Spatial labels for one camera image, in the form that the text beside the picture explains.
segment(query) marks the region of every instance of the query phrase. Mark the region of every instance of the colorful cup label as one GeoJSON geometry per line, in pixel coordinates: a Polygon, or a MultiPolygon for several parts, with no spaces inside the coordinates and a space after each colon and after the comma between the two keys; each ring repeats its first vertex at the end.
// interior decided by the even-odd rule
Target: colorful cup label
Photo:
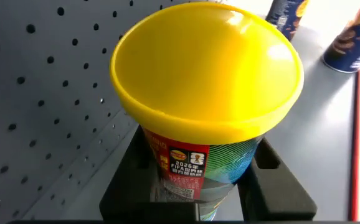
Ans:
{"type": "Polygon", "coordinates": [[[143,131],[161,167],[164,187],[182,197],[199,199],[209,146],[178,142],[143,131]]]}

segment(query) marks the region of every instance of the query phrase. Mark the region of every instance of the cup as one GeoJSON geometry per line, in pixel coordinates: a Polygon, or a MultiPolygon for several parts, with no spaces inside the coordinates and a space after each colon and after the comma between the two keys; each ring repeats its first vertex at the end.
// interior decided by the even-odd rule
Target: cup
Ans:
{"type": "Polygon", "coordinates": [[[298,54],[274,26],[212,2],[143,19],[119,41],[110,68],[157,161],[151,199],[197,202],[201,220],[213,219],[303,86],[298,54]]]}

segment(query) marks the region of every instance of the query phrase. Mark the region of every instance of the blue can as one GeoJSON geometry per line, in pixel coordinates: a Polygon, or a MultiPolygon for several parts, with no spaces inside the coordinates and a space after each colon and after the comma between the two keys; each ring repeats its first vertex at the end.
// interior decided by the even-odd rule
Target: blue can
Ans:
{"type": "Polygon", "coordinates": [[[288,40],[295,35],[309,0],[274,0],[266,21],[273,24],[288,40]]]}
{"type": "Polygon", "coordinates": [[[323,54],[324,63],[340,72],[360,69],[360,10],[323,54]]]}

